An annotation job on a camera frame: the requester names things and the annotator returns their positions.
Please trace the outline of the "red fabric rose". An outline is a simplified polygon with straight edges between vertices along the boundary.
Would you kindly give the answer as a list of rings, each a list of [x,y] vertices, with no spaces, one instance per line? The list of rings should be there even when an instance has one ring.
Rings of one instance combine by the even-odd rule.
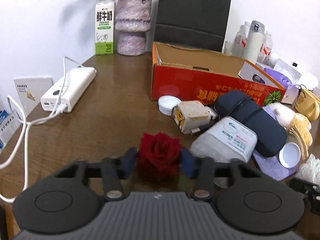
[[[140,139],[136,171],[152,183],[174,179],[180,170],[182,145],[180,138],[165,133],[144,133]]]

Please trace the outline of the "white jar lid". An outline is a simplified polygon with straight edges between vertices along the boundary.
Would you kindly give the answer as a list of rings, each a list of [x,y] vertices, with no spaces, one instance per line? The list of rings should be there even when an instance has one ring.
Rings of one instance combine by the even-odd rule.
[[[158,99],[158,109],[162,114],[171,116],[173,108],[180,102],[181,100],[175,96],[164,95]]]
[[[286,143],[279,152],[279,161],[285,168],[293,168],[300,162],[301,151],[294,142]]]

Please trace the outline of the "purple woven pouch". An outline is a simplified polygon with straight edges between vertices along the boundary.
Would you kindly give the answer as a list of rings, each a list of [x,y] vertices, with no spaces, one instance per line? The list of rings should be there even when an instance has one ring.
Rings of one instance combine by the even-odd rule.
[[[267,111],[269,115],[271,115],[273,118],[276,119],[275,115],[270,110],[269,105],[266,107],[263,107],[263,109]],[[281,165],[279,161],[279,154],[270,158],[265,158],[262,155],[260,155],[260,153],[257,150],[255,150],[253,153],[253,157],[257,165],[259,166],[260,170],[264,174],[268,175],[269,177],[277,181],[288,178],[294,175],[298,171],[297,165],[293,168],[285,168],[283,165]]]

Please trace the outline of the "cream cube charger gadget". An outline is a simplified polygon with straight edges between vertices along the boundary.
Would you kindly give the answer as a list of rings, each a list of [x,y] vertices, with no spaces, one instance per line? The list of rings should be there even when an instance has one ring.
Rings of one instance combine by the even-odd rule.
[[[207,125],[217,117],[217,114],[200,101],[182,101],[172,109],[173,117],[178,129],[183,134],[190,134],[192,130]]]

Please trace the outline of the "white yellow plush toy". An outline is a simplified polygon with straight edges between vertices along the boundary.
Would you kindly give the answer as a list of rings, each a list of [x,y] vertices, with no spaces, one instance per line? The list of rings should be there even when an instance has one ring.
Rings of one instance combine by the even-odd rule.
[[[270,104],[269,108],[279,124],[296,137],[301,148],[302,159],[305,160],[309,156],[309,147],[313,143],[310,133],[311,123],[308,118],[278,102]]]

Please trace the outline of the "navy blue zip case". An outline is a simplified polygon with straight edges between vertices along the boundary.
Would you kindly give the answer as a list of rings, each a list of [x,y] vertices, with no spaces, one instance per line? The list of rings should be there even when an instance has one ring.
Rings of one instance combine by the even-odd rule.
[[[221,117],[230,116],[256,133],[255,149],[263,157],[277,155],[285,145],[285,128],[245,93],[233,90],[219,96],[213,105]]]

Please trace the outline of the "yellow ceramic mug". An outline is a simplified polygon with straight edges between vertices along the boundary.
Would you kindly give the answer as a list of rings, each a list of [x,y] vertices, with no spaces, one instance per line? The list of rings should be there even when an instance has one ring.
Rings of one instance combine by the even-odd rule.
[[[295,103],[295,110],[310,122],[319,117],[319,98],[307,89],[302,89]]]

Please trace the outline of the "red cardboard box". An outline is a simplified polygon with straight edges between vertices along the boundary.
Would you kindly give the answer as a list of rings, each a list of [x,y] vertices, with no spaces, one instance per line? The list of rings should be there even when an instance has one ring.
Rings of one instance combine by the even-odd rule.
[[[213,103],[239,90],[259,106],[280,102],[285,88],[252,62],[224,53],[154,42],[151,99],[172,95],[182,101]]]

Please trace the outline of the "white power bank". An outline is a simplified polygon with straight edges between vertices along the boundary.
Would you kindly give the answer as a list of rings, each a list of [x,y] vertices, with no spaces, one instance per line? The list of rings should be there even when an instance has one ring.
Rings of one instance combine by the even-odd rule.
[[[96,76],[93,67],[77,67],[66,73],[41,96],[40,103],[43,110],[51,112],[58,100],[57,106],[65,104],[65,112],[71,112],[87,87]]]

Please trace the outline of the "purple tissue pack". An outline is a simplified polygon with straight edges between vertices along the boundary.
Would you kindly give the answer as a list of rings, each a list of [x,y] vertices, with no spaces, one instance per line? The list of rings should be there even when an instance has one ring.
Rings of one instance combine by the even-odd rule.
[[[281,103],[289,105],[294,104],[298,96],[298,88],[293,85],[291,80],[284,74],[281,74],[280,72],[271,68],[264,68],[264,72],[266,72],[269,76],[271,76],[285,88],[285,94]]]

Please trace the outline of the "blue white box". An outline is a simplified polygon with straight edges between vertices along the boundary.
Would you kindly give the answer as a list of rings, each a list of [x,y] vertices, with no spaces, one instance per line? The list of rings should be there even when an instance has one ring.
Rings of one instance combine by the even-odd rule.
[[[1,111],[1,126],[0,126],[0,148],[1,151],[5,148],[15,131],[18,129],[20,123],[16,117],[9,114],[6,110]]]

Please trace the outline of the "white thermos bottle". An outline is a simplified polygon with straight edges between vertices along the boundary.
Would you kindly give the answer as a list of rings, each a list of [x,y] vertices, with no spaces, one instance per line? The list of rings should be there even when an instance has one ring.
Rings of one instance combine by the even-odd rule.
[[[252,21],[242,58],[256,64],[261,45],[263,44],[265,26],[259,21]]]

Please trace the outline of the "purple marbled vase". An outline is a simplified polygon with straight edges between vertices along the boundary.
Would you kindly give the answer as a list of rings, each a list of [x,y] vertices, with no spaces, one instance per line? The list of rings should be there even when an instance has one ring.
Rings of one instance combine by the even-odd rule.
[[[138,56],[145,53],[146,33],[151,29],[152,0],[118,0],[115,28],[117,53]]]

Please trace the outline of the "black paper bag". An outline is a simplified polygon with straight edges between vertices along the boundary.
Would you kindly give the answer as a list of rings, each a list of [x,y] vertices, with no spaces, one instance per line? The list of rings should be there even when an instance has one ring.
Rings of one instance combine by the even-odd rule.
[[[231,0],[158,0],[155,42],[222,51]]]

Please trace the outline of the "milk carton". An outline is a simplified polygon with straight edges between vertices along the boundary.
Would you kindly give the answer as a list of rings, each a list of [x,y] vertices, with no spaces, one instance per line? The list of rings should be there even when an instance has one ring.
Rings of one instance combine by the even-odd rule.
[[[114,17],[116,0],[99,0],[95,5],[95,54],[114,52]]]

